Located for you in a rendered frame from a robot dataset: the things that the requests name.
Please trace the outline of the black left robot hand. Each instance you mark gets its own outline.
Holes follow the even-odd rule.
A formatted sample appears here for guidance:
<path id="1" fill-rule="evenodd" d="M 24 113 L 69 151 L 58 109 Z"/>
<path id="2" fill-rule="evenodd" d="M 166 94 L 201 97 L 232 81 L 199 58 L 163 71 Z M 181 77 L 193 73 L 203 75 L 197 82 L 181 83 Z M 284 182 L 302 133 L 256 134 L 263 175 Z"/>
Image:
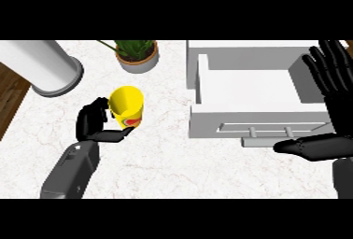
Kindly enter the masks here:
<path id="1" fill-rule="evenodd" d="M 104 129 L 104 123 L 108 121 L 108 108 L 108 99 L 98 97 L 80 109 L 76 121 L 76 139 L 79 142 L 94 140 L 95 142 L 119 143 L 134 131 L 135 127 L 128 127 L 125 130 Z"/>

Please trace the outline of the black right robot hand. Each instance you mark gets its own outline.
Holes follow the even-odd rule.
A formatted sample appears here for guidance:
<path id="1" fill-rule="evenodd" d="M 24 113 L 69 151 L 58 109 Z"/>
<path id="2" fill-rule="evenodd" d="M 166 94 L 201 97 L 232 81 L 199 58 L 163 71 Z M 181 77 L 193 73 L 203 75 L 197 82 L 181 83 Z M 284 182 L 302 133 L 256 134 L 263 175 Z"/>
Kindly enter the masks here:
<path id="1" fill-rule="evenodd" d="M 320 87 L 336 132 L 281 141 L 274 150 L 312 162 L 353 157 L 353 58 L 339 40 L 321 40 L 302 56 Z"/>

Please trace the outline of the yellow cup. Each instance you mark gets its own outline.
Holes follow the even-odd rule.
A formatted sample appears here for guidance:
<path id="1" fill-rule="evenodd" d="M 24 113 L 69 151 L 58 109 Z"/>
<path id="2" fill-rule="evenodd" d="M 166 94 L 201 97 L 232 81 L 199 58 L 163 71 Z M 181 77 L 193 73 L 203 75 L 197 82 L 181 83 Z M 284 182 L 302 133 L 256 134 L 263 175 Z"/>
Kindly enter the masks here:
<path id="1" fill-rule="evenodd" d="M 122 128 L 138 127 L 144 112 L 144 94 L 139 88 L 135 86 L 117 88 L 111 93 L 108 106 Z"/>

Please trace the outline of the white open drawer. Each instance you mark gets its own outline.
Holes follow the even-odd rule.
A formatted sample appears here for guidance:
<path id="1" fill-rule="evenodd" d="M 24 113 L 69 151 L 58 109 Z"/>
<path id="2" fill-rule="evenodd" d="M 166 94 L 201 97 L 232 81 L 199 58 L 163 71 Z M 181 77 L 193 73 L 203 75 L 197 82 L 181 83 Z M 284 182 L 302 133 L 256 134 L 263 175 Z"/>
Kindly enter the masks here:
<path id="1" fill-rule="evenodd" d="M 209 56 L 201 54 L 197 84 L 190 121 L 193 138 L 235 138 L 218 133 L 222 123 L 331 124 L 321 94 L 314 92 L 305 103 L 286 70 L 213 70 Z"/>

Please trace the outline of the white cylinder with grey rim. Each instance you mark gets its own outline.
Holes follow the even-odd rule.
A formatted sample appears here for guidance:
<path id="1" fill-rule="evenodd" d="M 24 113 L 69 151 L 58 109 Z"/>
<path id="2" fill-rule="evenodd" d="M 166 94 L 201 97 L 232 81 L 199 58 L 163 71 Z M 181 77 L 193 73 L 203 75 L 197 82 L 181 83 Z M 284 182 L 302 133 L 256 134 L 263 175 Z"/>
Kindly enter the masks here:
<path id="1" fill-rule="evenodd" d="M 45 97 L 69 93 L 85 74 L 82 62 L 55 40 L 0 40 L 0 62 Z"/>

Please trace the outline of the potted green plant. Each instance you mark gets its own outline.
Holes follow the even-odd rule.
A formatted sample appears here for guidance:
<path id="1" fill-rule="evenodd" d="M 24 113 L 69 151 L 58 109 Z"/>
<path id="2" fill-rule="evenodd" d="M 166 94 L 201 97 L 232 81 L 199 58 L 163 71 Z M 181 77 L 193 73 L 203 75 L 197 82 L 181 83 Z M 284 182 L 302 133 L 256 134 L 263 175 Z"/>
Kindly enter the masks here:
<path id="1" fill-rule="evenodd" d="M 117 40 L 116 46 L 100 40 L 116 54 L 123 69 L 134 74 L 151 71 L 159 63 L 159 46 L 156 40 Z"/>

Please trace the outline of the white cabinet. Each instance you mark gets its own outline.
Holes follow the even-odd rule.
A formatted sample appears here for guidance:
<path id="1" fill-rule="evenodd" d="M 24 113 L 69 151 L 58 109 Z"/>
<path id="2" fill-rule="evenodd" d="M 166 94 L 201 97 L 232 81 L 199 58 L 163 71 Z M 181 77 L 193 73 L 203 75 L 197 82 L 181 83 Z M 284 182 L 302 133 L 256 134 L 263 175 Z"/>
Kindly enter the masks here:
<path id="1" fill-rule="evenodd" d="M 197 87 L 199 56 L 215 70 L 287 70 L 318 40 L 188 40 L 187 88 Z"/>

